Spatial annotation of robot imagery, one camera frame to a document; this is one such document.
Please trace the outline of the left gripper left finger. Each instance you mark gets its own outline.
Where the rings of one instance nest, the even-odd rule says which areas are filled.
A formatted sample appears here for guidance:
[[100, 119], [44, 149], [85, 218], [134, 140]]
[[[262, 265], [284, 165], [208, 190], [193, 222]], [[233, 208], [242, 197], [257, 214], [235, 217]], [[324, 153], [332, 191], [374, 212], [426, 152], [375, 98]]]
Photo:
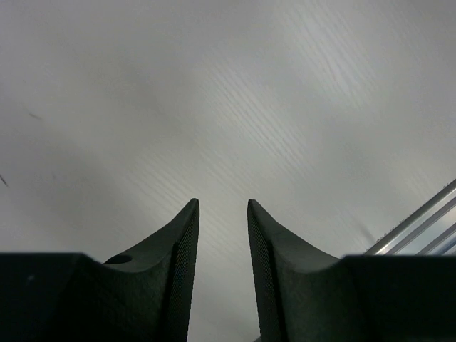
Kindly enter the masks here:
[[1, 255], [3, 341], [186, 341], [200, 206], [99, 262], [83, 253]]

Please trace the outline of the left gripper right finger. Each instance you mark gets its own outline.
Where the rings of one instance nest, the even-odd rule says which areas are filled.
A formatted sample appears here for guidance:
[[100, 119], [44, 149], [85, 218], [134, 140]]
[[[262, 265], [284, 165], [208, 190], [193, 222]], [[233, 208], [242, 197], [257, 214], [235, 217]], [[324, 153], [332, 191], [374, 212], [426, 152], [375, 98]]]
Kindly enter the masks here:
[[453, 341], [455, 258], [336, 258], [247, 206], [263, 341]]

